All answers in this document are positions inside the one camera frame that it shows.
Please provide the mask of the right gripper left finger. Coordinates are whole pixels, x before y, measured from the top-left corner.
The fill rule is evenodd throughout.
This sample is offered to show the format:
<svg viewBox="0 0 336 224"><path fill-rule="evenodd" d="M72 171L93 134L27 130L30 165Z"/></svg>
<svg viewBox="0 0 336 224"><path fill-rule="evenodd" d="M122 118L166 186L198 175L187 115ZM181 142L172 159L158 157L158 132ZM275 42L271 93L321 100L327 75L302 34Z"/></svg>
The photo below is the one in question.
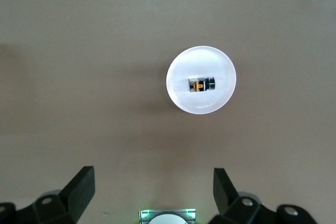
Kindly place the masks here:
<svg viewBox="0 0 336 224"><path fill-rule="evenodd" d="M16 209L1 203L1 223L77 223L95 194L94 167L84 166L57 194L46 194Z"/></svg>

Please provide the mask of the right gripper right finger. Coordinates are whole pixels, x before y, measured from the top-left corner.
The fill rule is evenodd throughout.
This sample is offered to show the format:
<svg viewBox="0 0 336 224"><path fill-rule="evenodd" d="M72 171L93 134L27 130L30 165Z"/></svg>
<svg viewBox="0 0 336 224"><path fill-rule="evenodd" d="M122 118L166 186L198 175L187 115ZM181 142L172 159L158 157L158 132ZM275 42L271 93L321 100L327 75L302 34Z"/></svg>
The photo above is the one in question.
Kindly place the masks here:
<svg viewBox="0 0 336 224"><path fill-rule="evenodd" d="M284 204L272 211L252 196L241 196L223 168L214 168L213 196L219 214L210 223L316 223L299 206Z"/></svg>

